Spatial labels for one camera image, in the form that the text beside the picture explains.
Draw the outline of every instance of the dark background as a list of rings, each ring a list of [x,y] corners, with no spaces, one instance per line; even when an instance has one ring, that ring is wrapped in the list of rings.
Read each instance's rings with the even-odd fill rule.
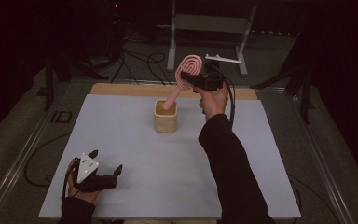
[[[110,19],[104,4],[114,11]],[[241,16],[249,7],[243,1],[189,1],[177,10]],[[0,121],[33,85],[52,46],[78,60],[87,60],[89,55],[112,56],[122,37],[118,30],[123,29],[110,24],[112,20],[121,18],[132,29],[157,38],[156,25],[170,24],[170,13],[171,1],[163,0],[0,1]],[[109,35],[106,26],[115,28],[108,51],[94,39]],[[253,30],[258,35],[262,31],[298,35],[302,31],[288,60],[297,65],[310,54],[318,55],[312,66],[312,84],[319,88],[358,163],[358,1],[264,1],[257,9]]]

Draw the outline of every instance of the gray floor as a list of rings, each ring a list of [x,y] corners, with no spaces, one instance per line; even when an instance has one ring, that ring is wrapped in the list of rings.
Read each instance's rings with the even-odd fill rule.
[[[251,35],[244,57],[249,76],[240,77],[237,65],[222,63],[222,71],[233,80],[237,88],[247,87],[276,75],[294,39],[275,35]],[[130,41],[125,49],[149,55],[162,52],[168,55],[165,40],[155,43]],[[203,56],[219,54],[234,58],[232,43],[216,45],[185,39],[178,40],[176,64],[187,54]],[[140,82],[155,81],[147,63],[126,55],[132,79]],[[165,70],[167,59],[161,66]],[[101,72],[112,77],[119,64]],[[153,71],[163,78],[156,64]],[[115,82],[126,82],[129,70],[123,68]],[[170,81],[173,72],[164,71]],[[280,81],[257,92],[266,109],[268,121],[280,150],[283,163],[299,203],[302,218],[298,220],[277,220],[277,223],[358,223],[358,168],[348,151],[335,123],[330,118],[316,88],[312,88],[310,125],[298,116],[296,97],[282,92],[287,80]],[[66,141],[76,122],[83,100],[94,83],[90,77],[78,74],[71,83],[56,83],[56,101],[52,109],[44,112],[45,99],[36,96],[44,86],[44,71],[34,78],[34,86],[19,100],[10,114],[0,124],[0,223],[56,223],[54,219],[38,217],[48,187],[29,184],[23,168],[31,152],[37,150],[31,159],[27,174],[39,184],[48,184],[64,151]],[[72,112],[68,123],[50,122],[52,113]]]

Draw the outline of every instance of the cup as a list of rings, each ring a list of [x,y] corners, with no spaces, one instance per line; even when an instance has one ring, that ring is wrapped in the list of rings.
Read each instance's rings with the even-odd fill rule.
[[[155,130],[158,133],[174,133],[176,131],[178,106],[176,101],[170,108],[164,109],[165,100],[156,100],[154,107]]]

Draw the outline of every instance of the person's arm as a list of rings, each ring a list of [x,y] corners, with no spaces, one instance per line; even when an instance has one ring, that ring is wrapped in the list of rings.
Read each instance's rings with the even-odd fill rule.
[[[92,214],[95,210],[95,201],[100,191],[92,193],[83,193],[74,186],[74,174],[71,172],[68,177],[68,197],[61,205],[61,219],[59,224],[90,224],[92,223]]]
[[[207,120],[199,141],[208,156],[216,181],[223,223],[274,223],[243,145],[232,132],[224,114],[226,87],[217,92],[195,91],[201,94],[200,106]]]

